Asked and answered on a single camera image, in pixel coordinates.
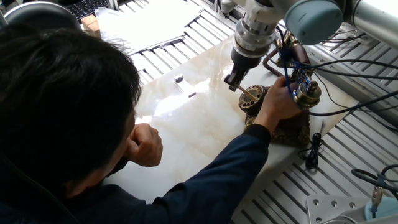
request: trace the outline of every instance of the black hair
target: black hair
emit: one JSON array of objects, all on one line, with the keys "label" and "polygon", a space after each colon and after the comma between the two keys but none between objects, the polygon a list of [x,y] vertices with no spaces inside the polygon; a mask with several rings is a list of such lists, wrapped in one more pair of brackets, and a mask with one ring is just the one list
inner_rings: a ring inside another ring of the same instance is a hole
[{"label": "black hair", "polygon": [[[0,30],[0,150],[58,197],[110,162],[140,94],[115,45],[78,30]],[[23,182],[0,168],[0,202],[26,203],[15,198]]]}]

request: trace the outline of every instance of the white paper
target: white paper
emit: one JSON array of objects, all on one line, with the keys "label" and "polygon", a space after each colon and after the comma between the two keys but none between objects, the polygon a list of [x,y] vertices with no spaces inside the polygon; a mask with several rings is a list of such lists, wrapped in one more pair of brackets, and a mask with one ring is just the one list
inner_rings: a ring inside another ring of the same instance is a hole
[{"label": "white paper", "polygon": [[96,16],[101,38],[134,54],[182,38],[185,26],[201,11],[183,0],[152,0],[134,14],[99,8]]}]

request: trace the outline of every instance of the marble slab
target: marble slab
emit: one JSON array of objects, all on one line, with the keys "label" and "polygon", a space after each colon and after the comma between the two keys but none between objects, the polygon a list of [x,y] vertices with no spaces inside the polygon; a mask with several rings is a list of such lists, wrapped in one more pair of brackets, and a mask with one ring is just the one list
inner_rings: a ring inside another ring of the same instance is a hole
[{"label": "marble slab", "polygon": [[[130,162],[123,170],[106,179],[105,184],[118,184],[135,197],[151,203],[175,184],[195,175],[242,133],[244,113],[238,107],[241,92],[232,92],[223,81],[232,69],[231,49],[231,38],[228,38],[143,87],[136,108],[136,122],[149,123],[159,130],[164,145],[162,162],[151,168]],[[174,77],[179,74],[183,74],[184,79],[194,87],[195,96],[189,98],[174,83]],[[254,84],[269,86],[276,79],[260,64],[249,71],[241,85],[245,88]],[[324,82],[339,103],[346,106],[357,103],[327,80]],[[329,100],[323,86],[321,88],[321,102],[311,111],[327,113],[340,110]],[[324,121],[324,135],[344,115],[311,117],[311,134],[319,132]],[[271,144],[268,161],[237,210],[249,203],[296,159],[296,148]]]}]

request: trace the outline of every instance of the metal bracket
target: metal bracket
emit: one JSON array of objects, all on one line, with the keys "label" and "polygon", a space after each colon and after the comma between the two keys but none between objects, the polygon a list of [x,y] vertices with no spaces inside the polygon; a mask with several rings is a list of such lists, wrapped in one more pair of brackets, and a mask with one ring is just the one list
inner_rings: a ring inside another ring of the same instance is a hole
[{"label": "metal bracket", "polygon": [[177,84],[178,88],[188,95],[189,98],[195,96],[195,89],[189,84],[186,80],[184,80],[183,75],[178,75],[174,78],[175,84]]},{"label": "metal bracket", "polygon": [[307,199],[310,224],[320,224],[336,218],[343,212],[365,206],[370,198],[310,195]]},{"label": "metal bracket", "polygon": [[118,4],[118,0],[107,0],[108,2],[108,8],[112,9],[112,10],[119,10],[119,4]]}]

